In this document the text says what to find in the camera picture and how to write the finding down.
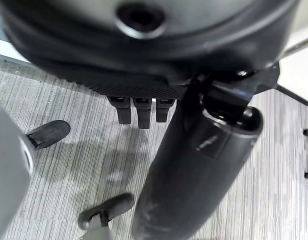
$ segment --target black plastic tab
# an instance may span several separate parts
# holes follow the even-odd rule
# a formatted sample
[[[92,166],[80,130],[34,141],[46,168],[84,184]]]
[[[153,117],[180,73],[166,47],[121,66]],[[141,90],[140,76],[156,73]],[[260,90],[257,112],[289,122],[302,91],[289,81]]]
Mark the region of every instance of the black plastic tab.
[[[117,110],[120,124],[131,124],[131,99],[129,97],[107,97],[109,103]]]
[[[156,122],[166,123],[170,107],[175,103],[175,99],[156,99]]]
[[[149,129],[151,118],[151,98],[133,98],[134,106],[137,110],[138,128]]]

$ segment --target black cylinder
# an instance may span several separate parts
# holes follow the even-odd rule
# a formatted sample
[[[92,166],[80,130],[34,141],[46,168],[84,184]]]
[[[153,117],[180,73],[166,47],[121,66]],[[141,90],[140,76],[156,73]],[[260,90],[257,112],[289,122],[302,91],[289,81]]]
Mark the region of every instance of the black cylinder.
[[[183,106],[177,105],[138,199],[135,240],[190,238],[219,205],[263,128],[253,107],[231,126],[205,110],[184,114]]]

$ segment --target gray carpet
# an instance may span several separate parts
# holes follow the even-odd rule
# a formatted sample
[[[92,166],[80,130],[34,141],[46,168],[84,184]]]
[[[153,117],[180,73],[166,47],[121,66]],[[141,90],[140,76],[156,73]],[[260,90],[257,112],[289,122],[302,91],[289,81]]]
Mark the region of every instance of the gray carpet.
[[[0,60],[0,104],[25,132],[52,120],[71,133],[37,153],[30,188],[5,240],[75,240],[78,214],[123,192],[139,195],[167,124],[119,125],[106,98],[29,66]],[[308,107],[271,90],[254,97],[265,127],[251,158],[196,240],[308,240]],[[114,219],[132,239],[133,211]]]

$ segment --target screw hole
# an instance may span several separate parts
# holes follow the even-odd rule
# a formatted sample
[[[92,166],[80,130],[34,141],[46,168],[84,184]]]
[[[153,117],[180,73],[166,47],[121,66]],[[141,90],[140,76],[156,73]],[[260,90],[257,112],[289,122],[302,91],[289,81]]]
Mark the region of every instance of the screw hole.
[[[116,12],[118,28],[137,39],[151,39],[163,33],[165,16],[162,11],[141,3],[124,4]]]

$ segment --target floor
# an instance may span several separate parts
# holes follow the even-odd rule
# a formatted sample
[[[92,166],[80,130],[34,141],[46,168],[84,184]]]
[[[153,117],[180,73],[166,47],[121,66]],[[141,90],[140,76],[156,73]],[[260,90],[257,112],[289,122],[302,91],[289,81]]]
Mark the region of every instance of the floor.
[[[167,124],[119,125],[103,96],[45,72],[0,60],[0,104],[24,132],[52,120],[71,133],[37,153],[30,188],[5,240],[76,240],[78,214],[123,192],[139,195]],[[276,90],[254,97],[264,130],[251,158],[195,240],[308,240],[308,107]],[[133,210],[112,222],[132,239]]]

